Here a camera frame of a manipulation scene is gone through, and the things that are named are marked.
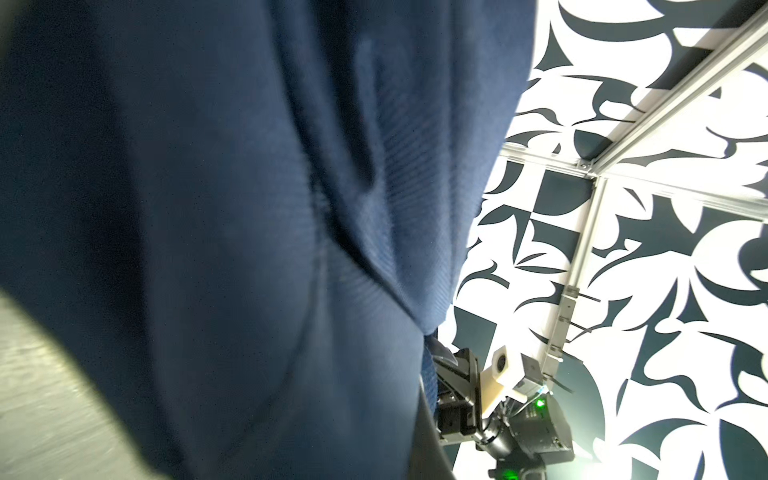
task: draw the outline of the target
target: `blue garment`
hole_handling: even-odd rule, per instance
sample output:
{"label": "blue garment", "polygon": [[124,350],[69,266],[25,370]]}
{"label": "blue garment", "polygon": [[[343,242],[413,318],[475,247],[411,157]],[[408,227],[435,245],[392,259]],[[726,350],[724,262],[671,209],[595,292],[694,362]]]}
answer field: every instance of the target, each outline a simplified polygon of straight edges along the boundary
{"label": "blue garment", "polygon": [[533,0],[35,2],[0,282],[177,478],[400,478]]}

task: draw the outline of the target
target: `metal frame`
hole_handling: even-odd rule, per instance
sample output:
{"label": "metal frame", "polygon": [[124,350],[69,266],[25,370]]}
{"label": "metal frame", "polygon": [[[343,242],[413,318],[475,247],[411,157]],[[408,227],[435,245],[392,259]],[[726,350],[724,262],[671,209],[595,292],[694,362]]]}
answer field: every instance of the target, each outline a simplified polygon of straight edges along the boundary
{"label": "metal frame", "polygon": [[594,236],[600,220],[600,209],[607,184],[626,187],[641,187],[653,194],[664,197],[684,196],[701,201],[705,207],[739,214],[744,217],[768,223],[768,199],[736,198],[713,192],[703,192],[685,187],[663,184],[641,177],[629,177],[608,171],[636,144],[649,137],[672,117],[698,98],[708,95],[720,86],[734,72],[743,70],[752,60],[768,49],[768,5],[738,28],[719,48],[713,51],[701,64],[689,73],[667,96],[643,117],[619,140],[608,147],[590,166],[583,161],[563,159],[557,155],[542,155],[527,148],[506,144],[500,155],[518,162],[530,162],[546,166],[548,170],[559,171],[576,177],[594,179],[587,219],[579,236],[578,245],[571,262],[571,272],[564,287],[557,316],[549,334],[541,372],[549,389],[554,386],[554,376],[563,361],[563,345],[571,325],[571,318],[579,297],[579,289],[588,279],[586,267]]}

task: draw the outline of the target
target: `wooden surface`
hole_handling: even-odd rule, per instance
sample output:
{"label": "wooden surface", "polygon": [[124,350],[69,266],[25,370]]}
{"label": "wooden surface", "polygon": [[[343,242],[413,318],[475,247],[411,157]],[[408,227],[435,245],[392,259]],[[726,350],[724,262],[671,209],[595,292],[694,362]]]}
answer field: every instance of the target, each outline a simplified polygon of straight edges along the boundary
{"label": "wooden surface", "polygon": [[61,348],[0,291],[0,479],[162,476]]}

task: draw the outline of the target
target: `black and white wallpaper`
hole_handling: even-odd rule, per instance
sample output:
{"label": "black and white wallpaper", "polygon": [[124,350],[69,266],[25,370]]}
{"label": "black and white wallpaper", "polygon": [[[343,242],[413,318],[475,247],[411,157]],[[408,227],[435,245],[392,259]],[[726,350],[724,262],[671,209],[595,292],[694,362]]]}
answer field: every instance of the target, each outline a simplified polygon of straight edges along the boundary
{"label": "black and white wallpaper", "polygon": [[682,110],[611,172],[731,197],[768,196],[768,55]]}
{"label": "black and white wallpaper", "polygon": [[507,141],[593,159],[764,0],[539,0]]}
{"label": "black and white wallpaper", "polygon": [[[530,355],[575,245],[541,227],[578,233],[589,189],[538,165],[502,173],[501,163],[446,321],[455,327],[440,334],[477,348],[480,335],[466,330],[482,320],[494,327],[482,334],[489,350]],[[539,220],[544,202],[553,221]],[[581,293],[554,390],[577,458],[550,467],[550,480],[768,478],[766,224],[610,180]],[[454,472],[484,478],[492,463],[462,445]]]}

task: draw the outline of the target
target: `person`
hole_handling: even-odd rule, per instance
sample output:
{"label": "person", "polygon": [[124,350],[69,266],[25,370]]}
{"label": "person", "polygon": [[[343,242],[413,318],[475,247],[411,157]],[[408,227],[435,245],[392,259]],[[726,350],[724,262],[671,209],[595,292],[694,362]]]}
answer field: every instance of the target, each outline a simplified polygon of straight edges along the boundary
{"label": "person", "polygon": [[533,0],[30,1],[2,288],[174,478],[402,478]]}

